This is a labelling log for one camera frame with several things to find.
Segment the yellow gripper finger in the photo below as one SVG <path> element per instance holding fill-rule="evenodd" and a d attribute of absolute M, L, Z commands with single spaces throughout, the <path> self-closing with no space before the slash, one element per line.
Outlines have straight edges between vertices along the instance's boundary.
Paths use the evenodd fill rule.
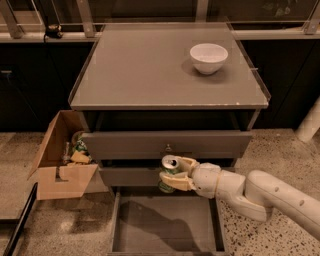
<path fill-rule="evenodd" d="M 189 177 L 192 176 L 193 170 L 199 165 L 199 162 L 193 158 L 178 157 L 178 170 L 186 172 Z"/>
<path fill-rule="evenodd" d="M 195 190 L 193 180 L 188 176 L 187 172 L 177 174 L 160 173 L 160 188 L 165 192 L 173 192 L 176 189 L 181 191 Z"/>

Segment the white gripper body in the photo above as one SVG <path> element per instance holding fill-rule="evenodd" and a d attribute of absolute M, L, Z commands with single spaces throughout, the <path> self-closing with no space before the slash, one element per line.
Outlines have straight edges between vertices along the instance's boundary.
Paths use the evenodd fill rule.
<path fill-rule="evenodd" d="M 195 192 L 202 197 L 213 199 L 215 197 L 218 177 L 221 167 L 211 163 L 199 164 L 192 172 Z"/>

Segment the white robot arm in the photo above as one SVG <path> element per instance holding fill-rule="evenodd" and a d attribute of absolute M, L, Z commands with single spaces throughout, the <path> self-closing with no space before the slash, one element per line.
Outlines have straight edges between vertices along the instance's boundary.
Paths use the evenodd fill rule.
<path fill-rule="evenodd" d="M 177 155 L 164 156 L 161 165 L 159 188 L 165 193 L 194 191 L 223 200 L 235 212 L 260 222 L 278 209 L 320 240 L 320 201 L 267 172 L 253 170 L 244 176 Z"/>

